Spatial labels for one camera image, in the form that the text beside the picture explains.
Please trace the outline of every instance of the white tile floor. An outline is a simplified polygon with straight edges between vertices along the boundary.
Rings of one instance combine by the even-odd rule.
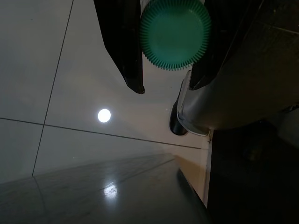
[[[144,58],[138,95],[104,47],[93,0],[0,5],[0,182],[30,176],[34,166],[37,174],[165,152],[206,167],[208,138],[168,128],[186,70]],[[107,123],[97,119],[102,108],[111,111]]]

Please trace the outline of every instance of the tile grout line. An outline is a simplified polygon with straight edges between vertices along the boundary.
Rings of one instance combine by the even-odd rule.
[[[71,10],[73,8],[73,4],[74,4],[74,0],[72,0],[72,2],[71,2],[71,9],[70,9],[70,13],[69,13],[69,18],[68,18],[67,23],[66,23],[66,28],[65,28],[65,32],[64,32],[64,38],[63,38],[62,44],[61,44],[61,49],[60,49],[60,53],[59,53],[59,57],[58,57],[58,62],[57,62],[56,71],[55,71],[55,75],[54,75],[54,79],[53,79],[53,84],[52,84],[52,88],[51,88],[51,93],[50,93],[50,97],[49,97],[49,101],[48,101],[48,106],[47,106],[47,110],[46,110],[46,114],[45,114],[45,119],[43,121],[43,128],[42,128],[42,132],[41,132],[41,137],[39,139],[38,148],[37,148],[37,152],[36,152],[36,159],[34,161],[34,166],[33,166],[33,170],[32,170],[32,176],[34,174],[34,169],[36,167],[36,160],[37,160],[37,156],[38,156],[38,151],[39,151],[39,147],[40,147],[41,141],[42,141],[43,129],[45,127],[45,123],[46,123],[46,119],[47,119],[49,105],[50,105],[50,101],[51,101],[51,97],[52,97],[52,93],[53,93],[54,83],[55,83],[55,79],[56,79],[56,75],[57,75],[57,71],[58,71],[58,67],[59,67],[59,62],[60,62],[60,58],[61,58],[61,54],[62,54],[62,49],[64,47],[64,41],[65,41],[65,36],[66,36],[67,28],[69,26],[69,21],[70,21],[70,17],[71,17]]]
[[[71,128],[71,127],[62,127],[62,126],[47,125],[47,124],[44,124],[44,125],[43,125],[43,124],[34,123],[34,122],[29,122],[29,121],[15,120],[15,119],[7,119],[7,118],[0,118],[0,119],[11,120],[11,121],[17,121],[17,122],[22,122],[22,123],[29,123],[29,124],[34,124],[34,125],[42,125],[42,126],[48,126],[48,127],[62,128],[62,129],[72,130],[72,131],[78,131],[78,132],[86,132],[86,133],[93,133],[93,134],[101,134],[101,135],[107,135],[107,136],[112,136],[112,137],[117,137],[117,138],[132,139],[132,140],[138,140],[138,141],[147,141],[147,142],[159,143],[159,144],[164,144],[164,145],[171,145],[171,146],[179,146],[179,147],[185,147],[185,148],[194,148],[194,149],[203,149],[203,150],[205,150],[204,148],[200,148],[200,147],[184,146],[184,145],[172,144],[172,143],[161,142],[161,141],[153,141],[153,140],[139,139],[139,138],[133,138],[133,137],[126,137],[126,136],[121,136],[121,135],[116,135],[116,134],[107,134],[107,133],[101,133],[101,132],[94,132],[94,131],[88,131],[88,130],[81,130],[81,129]]]

